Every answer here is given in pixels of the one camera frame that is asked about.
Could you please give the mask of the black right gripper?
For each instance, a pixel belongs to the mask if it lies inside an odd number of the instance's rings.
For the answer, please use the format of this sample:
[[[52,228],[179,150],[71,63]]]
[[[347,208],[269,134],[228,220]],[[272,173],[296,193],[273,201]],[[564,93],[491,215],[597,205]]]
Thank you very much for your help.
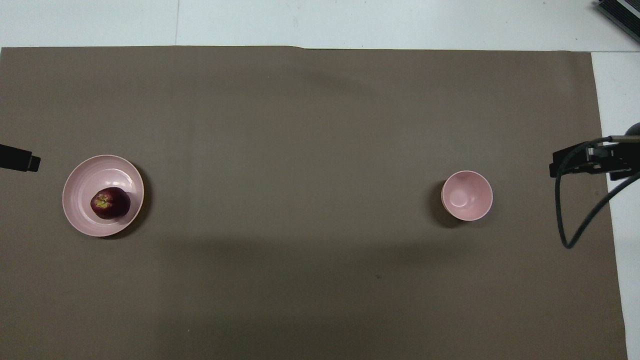
[[[622,142],[612,145],[596,145],[588,149],[588,141],[568,146],[551,154],[549,177],[559,174],[609,173],[611,182],[630,178],[639,173],[640,144]]]

